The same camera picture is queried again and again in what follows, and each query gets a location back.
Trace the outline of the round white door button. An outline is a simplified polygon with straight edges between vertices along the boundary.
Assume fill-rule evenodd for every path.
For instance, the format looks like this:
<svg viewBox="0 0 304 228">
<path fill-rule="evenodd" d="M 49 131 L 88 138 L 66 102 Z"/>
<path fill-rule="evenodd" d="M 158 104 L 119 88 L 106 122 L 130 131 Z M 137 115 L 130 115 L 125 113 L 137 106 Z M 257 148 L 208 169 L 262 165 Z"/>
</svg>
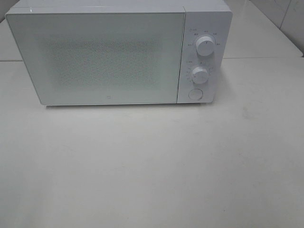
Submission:
<svg viewBox="0 0 304 228">
<path fill-rule="evenodd" d="M 189 99 L 191 100 L 200 100 L 203 97 L 203 91 L 200 89 L 193 89 L 189 92 Z"/>
</svg>

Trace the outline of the white microwave knob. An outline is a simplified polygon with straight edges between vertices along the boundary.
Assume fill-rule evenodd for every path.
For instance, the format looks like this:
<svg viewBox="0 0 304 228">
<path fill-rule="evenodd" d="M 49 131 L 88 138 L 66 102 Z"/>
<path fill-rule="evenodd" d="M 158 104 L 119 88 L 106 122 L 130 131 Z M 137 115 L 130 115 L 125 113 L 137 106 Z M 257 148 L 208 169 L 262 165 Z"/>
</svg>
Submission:
<svg viewBox="0 0 304 228">
<path fill-rule="evenodd" d="M 214 52 L 215 39 L 209 34 L 204 34 L 195 42 L 197 54 L 202 57 L 211 55 Z"/>
<path fill-rule="evenodd" d="M 204 67 L 196 67 L 192 70 L 191 79 L 195 84 L 204 84 L 209 79 L 209 72 Z"/>
</svg>

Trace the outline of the white microwave door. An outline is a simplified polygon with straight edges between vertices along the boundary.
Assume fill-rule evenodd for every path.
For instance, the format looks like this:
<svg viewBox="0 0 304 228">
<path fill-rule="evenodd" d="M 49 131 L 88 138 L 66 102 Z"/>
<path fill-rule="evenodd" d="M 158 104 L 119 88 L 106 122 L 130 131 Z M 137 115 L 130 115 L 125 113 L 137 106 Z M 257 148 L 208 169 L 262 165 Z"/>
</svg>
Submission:
<svg viewBox="0 0 304 228">
<path fill-rule="evenodd" d="M 183 13 L 16 14 L 7 21 L 43 105 L 177 100 Z"/>
</svg>

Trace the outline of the white microwave oven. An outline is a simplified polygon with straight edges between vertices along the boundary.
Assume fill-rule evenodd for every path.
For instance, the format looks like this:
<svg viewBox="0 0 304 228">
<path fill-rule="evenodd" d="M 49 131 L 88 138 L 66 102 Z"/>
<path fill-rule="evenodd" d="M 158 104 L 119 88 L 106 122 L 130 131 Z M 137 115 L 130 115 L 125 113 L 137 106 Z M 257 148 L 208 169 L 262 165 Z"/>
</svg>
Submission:
<svg viewBox="0 0 304 228">
<path fill-rule="evenodd" d="M 5 18 L 7 20 L 8 15 L 16 14 L 135 13 L 184 14 L 178 92 L 173 104 L 212 102 L 233 16 L 229 6 L 222 0 L 20 0 L 9 9 Z M 206 57 L 199 56 L 195 48 L 196 40 L 204 34 L 215 39 L 214 52 Z M 193 83 L 191 73 L 196 67 L 208 70 L 209 79 L 206 83 Z M 202 99 L 189 99 L 189 92 L 193 89 L 203 91 Z"/>
</svg>

